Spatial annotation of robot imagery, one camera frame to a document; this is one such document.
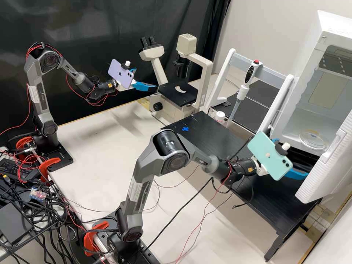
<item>black mounting plate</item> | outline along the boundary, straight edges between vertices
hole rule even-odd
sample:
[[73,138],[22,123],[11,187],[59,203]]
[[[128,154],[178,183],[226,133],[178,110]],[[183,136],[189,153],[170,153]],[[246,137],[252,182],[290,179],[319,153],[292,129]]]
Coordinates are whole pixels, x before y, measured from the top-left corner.
[[66,149],[61,145],[59,142],[58,147],[51,151],[51,152],[46,152],[46,153],[38,153],[38,155],[42,156],[46,160],[51,159],[51,158],[60,158],[61,161],[58,163],[55,163],[51,166],[48,167],[48,171],[53,172],[56,171],[60,168],[63,168],[67,165],[70,165],[73,163],[73,158],[68,154]]
[[[116,218],[115,212],[112,212],[107,217],[109,217],[109,218],[102,219],[102,220],[94,223],[93,226],[95,226],[103,221],[107,221],[109,223],[108,228],[116,228],[117,223],[116,223],[116,220],[114,220]],[[107,249],[110,248],[108,246],[107,238],[111,234],[112,234],[111,232],[97,233],[98,238],[100,239],[100,241],[104,244],[104,246]],[[152,252],[149,249],[144,252],[144,249],[147,247],[147,245],[144,244],[142,240],[140,240],[140,242],[138,242],[138,246],[139,246],[140,250],[137,251],[135,244],[131,243],[131,250],[130,251],[126,250],[124,252],[123,256],[119,256],[119,257],[114,256],[114,260],[116,261],[116,263],[119,263],[119,264],[160,264],[160,262],[156,259],[156,257],[152,254]]]

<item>microscope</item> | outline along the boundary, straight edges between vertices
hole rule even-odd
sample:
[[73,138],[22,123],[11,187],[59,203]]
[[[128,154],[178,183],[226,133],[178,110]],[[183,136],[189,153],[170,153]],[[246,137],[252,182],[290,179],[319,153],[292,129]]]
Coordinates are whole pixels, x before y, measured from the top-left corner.
[[158,92],[150,96],[149,110],[152,115],[167,125],[199,112],[205,102],[213,62],[195,52],[197,38],[191,34],[179,36],[177,60],[173,64],[177,67],[176,73],[180,79],[187,77],[190,62],[201,66],[198,89],[183,80],[169,82],[159,59],[164,54],[164,47],[157,44],[154,37],[149,37],[149,42],[143,37],[141,42],[143,48],[139,55],[142,60],[151,62],[159,84]]

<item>microscope stage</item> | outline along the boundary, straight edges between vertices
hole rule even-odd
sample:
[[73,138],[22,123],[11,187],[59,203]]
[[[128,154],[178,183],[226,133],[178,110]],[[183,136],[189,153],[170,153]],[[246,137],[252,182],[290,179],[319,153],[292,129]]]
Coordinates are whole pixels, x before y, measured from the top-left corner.
[[160,85],[159,93],[182,107],[196,101],[198,90],[184,81],[177,81]]

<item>small white bottle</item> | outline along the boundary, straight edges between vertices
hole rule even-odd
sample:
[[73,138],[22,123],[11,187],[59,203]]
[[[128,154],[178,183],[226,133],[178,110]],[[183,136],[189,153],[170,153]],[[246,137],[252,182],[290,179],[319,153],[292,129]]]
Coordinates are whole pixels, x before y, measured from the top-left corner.
[[222,111],[217,111],[214,119],[222,125],[225,124],[225,113]]

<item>table leg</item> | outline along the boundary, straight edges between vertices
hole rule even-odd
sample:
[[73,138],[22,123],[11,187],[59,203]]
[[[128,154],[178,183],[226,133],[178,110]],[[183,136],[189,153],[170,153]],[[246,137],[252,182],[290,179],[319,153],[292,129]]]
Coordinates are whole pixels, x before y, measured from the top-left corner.
[[269,250],[266,252],[264,256],[265,261],[269,261],[284,242],[285,242],[285,239],[278,236],[275,239],[274,243],[269,248]]

